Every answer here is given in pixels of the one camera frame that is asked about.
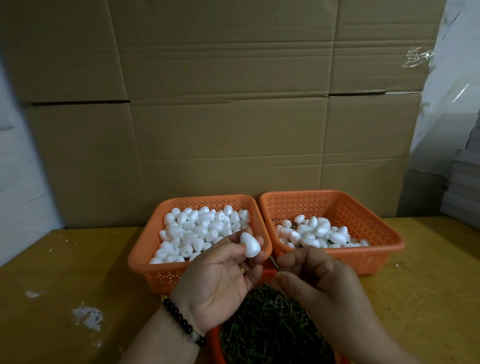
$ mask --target wall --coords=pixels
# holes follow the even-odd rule
[[[480,109],[480,1],[447,0],[398,216],[439,214],[450,168]]]
[[[0,266],[61,227],[28,126],[0,64]]]

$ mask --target perforated basket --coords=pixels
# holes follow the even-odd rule
[[[269,283],[273,280],[276,274],[276,269],[270,261],[265,261],[263,263],[264,272],[262,274],[262,279],[258,282],[257,286],[262,284],[263,282]],[[208,332],[208,337],[211,343],[213,357],[215,359],[216,364],[227,364],[225,358],[222,354],[222,345],[220,343],[220,326],[211,329]],[[349,364],[350,361],[342,356],[341,354],[335,352],[335,363],[336,364]]]
[[[277,256],[293,248],[279,240],[276,225],[301,214],[307,218],[327,218],[332,226],[346,226],[352,238],[370,242],[371,246],[365,247],[325,249],[332,257],[349,264],[359,275],[377,272],[390,253],[405,248],[397,232],[360,202],[341,191],[268,192],[260,196],[260,208]]]
[[[153,254],[158,249],[161,240],[158,233],[165,228],[163,218],[174,207],[184,210],[187,207],[200,209],[208,206],[216,211],[223,209],[225,205],[231,205],[234,210],[241,208],[250,212],[250,227],[253,234],[264,239],[262,250],[265,252],[265,259],[272,253],[272,242],[268,235],[265,223],[254,198],[245,194],[227,194],[221,196],[182,197],[172,198],[159,204],[153,215],[147,222],[145,229],[138,238],[128,257],[130,269],[145,276],[150,289],[155,293],[166,294],[173,290],[173,287],[187,269],[190,262],[148,264]]]

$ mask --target wooden table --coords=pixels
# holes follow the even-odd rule
[[[385,221],[407,248],[361,278],[384,325],[428,363],[479,363],[480,232],[448,217]],[[115,363],[160,305],[127,268],[141,230],[52,231],[1,267],[0,363]]]

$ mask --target pile of white foam eggs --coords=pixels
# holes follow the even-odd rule
[[[342,226],[331,226],[327,218],[312,216],[305,218],[305,215],[298,215],[293,219],[296,228],[290,220],[283,220],[276,226],[276,232],[280,241],[290,248],[300,246],[315,246],[317,248],[348,248],[356,246],[369,246],[366,239],[350,237],[348,228]]]
[[[248,210],[234,211],[230,205],[218,212],[207,206],[183,211],[175,207],[163,219],[165,230],[159,233],[162,243],[149,264],[192,261],[225,236],[249,227],[249,223]]]

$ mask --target beaded bracelet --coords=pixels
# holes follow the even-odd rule
[[[173,316],[175,321],[180,324],[180,327],[185,331],[185,333],[190,336],[190,340],[198,344],[199,346],[203,347],[207,344],[207,339],[196,332],[192,325],[189,325],[188,321],[183,318],[183,315],[179,312],[177,306],[173,304],[173,302],[167,298],[166,296],[162,296],[163,305],[166,307],[168,312]]]

